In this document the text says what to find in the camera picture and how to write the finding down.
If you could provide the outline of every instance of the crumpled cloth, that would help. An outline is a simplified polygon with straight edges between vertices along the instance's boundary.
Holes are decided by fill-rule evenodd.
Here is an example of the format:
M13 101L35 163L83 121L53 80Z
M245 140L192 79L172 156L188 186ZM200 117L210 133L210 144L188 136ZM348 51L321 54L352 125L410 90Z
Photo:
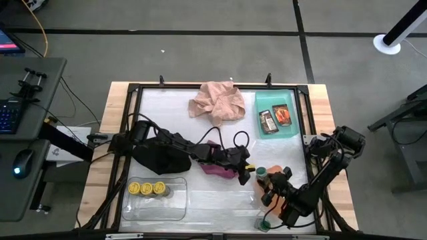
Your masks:
M232 81L207 82L188 103L190 117L209 113L213 126L219 127L223 120L238 120L245 115L245 101Z

